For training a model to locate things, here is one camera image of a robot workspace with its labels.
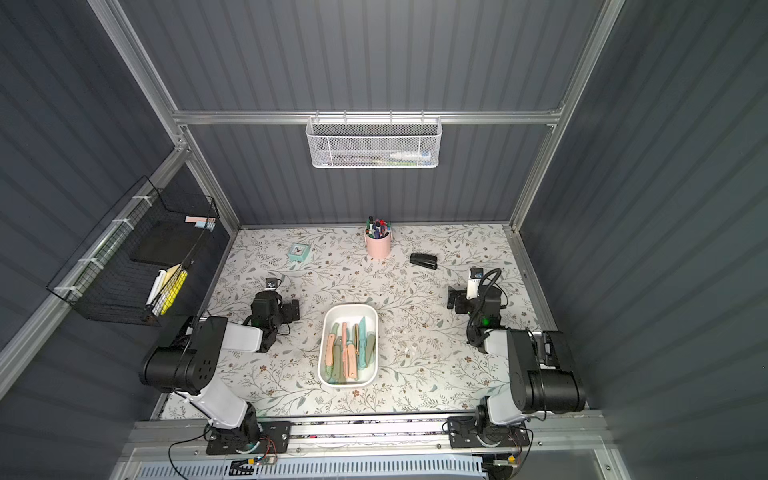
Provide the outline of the white oval storage box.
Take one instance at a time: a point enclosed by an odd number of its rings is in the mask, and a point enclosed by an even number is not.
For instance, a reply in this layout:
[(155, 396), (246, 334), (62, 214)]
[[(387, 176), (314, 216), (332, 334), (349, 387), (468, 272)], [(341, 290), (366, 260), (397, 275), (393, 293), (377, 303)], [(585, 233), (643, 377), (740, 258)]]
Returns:
[(368, 304), (332, 307), (323, 324), (317, 373), (337, 389), (360, 389), (378, 375), (379, 316)]

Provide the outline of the pink folding fruit knife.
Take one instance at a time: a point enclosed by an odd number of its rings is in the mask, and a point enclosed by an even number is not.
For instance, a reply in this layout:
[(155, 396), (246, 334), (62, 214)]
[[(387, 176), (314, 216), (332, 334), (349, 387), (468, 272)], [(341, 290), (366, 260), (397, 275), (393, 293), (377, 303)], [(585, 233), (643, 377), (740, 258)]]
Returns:
[(348, 340), (346, 345), (346, 379), (353, 381), (358, 378), (357, 366), (357, 340), (358, 340), (358, 324), (355, 323), (348, 328)]

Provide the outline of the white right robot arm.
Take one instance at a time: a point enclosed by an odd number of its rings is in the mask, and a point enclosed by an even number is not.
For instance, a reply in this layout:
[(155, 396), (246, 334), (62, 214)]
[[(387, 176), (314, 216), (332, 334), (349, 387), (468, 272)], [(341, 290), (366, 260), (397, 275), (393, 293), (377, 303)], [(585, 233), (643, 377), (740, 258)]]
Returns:
[(528, 447), (533, 434), (526, 422), (549, 413), (582, 411), (586, 393), (565, 335), (556, 330), (533, 332), (500, 326), (502, 291), (490, 287), (485, 298), (448, 289), (447, 307), (470, 316), (470, 339), (479, 351), (507, 362), (509, 383), (486, 395), (470, 416), (444, 422), (453, 449)]

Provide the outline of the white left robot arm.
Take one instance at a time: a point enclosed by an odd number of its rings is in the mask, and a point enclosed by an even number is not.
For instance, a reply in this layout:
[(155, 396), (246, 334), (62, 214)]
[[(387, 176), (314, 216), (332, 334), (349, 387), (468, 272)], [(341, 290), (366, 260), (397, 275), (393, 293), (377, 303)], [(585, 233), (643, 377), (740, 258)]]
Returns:
[(301, 318), (300, 303), (274, 290), (257, 293), (243, 324), (221, 316), (170, 321), (145, 356), (142, 384), (186, 400), (208, 420), (203, 439), (209, 455), (279, 454), (287, 451), (291, 424), (259, 420), (255, 407), (217, 374), (223, 350), (266, 353), (282, 326)]

